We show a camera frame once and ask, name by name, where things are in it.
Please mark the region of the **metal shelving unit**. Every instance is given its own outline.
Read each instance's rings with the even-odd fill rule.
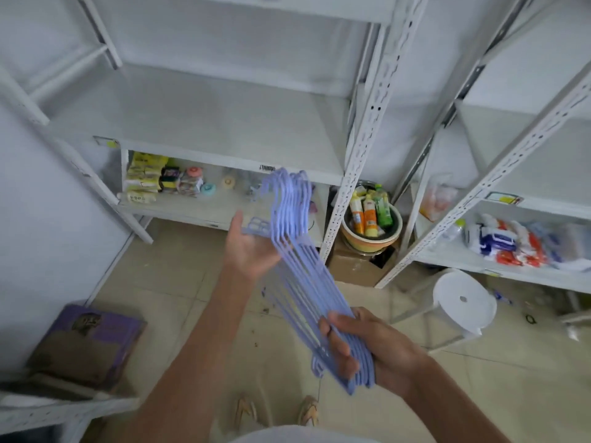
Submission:
[[[311,233],[326,260],[428,0],[210,0],[366,22],[351,99],[125,64],[93,0],[68,1],[78,4],[96,43],[25,86],[0,67],[0,86],[132,230],[151,243],[139,215],[227,229],[235,209],[249,217],[263,208],[231,195],[215,202],[162,197],[151,205],[120,200],[81,143],[98,138],[123,156],[136,150],[239,170],[305,170],[318,187]],[[320,215],[330,185],[339,193],[325,234]]]
[[[397,264],[376,287],[383,288],[410,262],[421,261],[591,293],[589,273],[505,266],[471,252],[461,238],[450,243],[439,239],[457,219],[469,221],[478,212],[519,221],[591,219],[591,116],[586,104],[591,46],[579,40],[591,34],[591,5],[588,0],[545,0],[536,14],[521,21],[520,12],[530,1],[517,0],[495,35],[476,39],[482,51],[464,59],[463,68],[472,70],[464,71],[462,84],[452,76],[451,96],[430,133],[417,143],[397,188],[395,200],[411,187],[413,208]],[[553,52],[560,58],[552,59]],[[524,86],[533,90],[530,96]],[[432,223],[419,213],[428,180],[441,168],[441,155],[458,153],[471,155],[477,177]],[[494,201],[496,193],[511,194],[516,201]]]

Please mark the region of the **hand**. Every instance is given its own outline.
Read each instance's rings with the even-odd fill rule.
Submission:
[[[431,358],[417,344],[393,327],[375,317],[365,308],[352,308],[356,318],[335,312],[328,321],[320,319],[320,332],[328,337],[330,349],[337,360],[339,374],[351,379],[359,370],[359,362],[351,356],[349,345],[331,333],[330,325],[343,333],[359,336],[373,355],[376,383],[402,398],[412,390],[416,374]]]
[[[238,210],[227,232],[224,267],[256,282],[280,259],[270,239],[242,233],[242,211]]]

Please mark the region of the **tiled floor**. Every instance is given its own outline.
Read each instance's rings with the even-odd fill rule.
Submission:
[[[153,245],[134,242],[97,296],[98,308],[143,317],[148,326],[125,371],[130,386],[145,398],[180,350],[202,313],[220,268],[225,233],[154,220]],[[389,290],[339,283],[351,305],[382,318],[410,309],[403,293],[428,275],[409,266]],[[484,412],[515,442],[591,441],[591,333],[581,342],[566,336],[550,308],[539,306],[539,286],[486,279],[513,299],[529,300],[538,323],[530,325],[516,306],[499,303],[484,336],[442,351],[441,365]],[[306,395],[320,401],[321,425],[382,442],[425,442],[431,436],[396,396],[375,387],[348,397],[326,376],[312,375],[310,355],[287,323],[255,290],[241,322],[229,364],[226,393],[218,420],[228,429],[233,404],[246,393],[258,405],[262,421],[294,422]],[[445,329],[432,318],[412,318],[397,326],[425,345],[427,330],[442,338]],[[114,417],[102,441],[113,441],[128,417]]]

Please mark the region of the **shoe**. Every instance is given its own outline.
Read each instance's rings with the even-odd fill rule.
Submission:
[[[238,400],[236,405],[236,413],[234,415],[234,427],[236,430],[240,429],[240,423],[244,415],[248,415],[254,422],[258,422],[256,416],[255,403],[252,402],[248,397],[242,396]]]
[[[297,423],[300,426],[318,426],[318,402],[313,396],[306,396],[300,406]]]

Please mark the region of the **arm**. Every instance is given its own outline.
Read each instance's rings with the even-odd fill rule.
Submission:
[[[330,325],[358,335],[373,355],[376,382],[403,398],[438,443],[508,443],[509,440],[470,400],[455,381],[421,347],[365,308],[353,308],[357,319],[336,313],[320,321],[341,375],[350,379],[359,363]]]
[[[206,442],[226,360],[255,283],[280,259],[269,240],[243,235],[232,219],[211,300],[179,355],[148,396],[122,442]]]

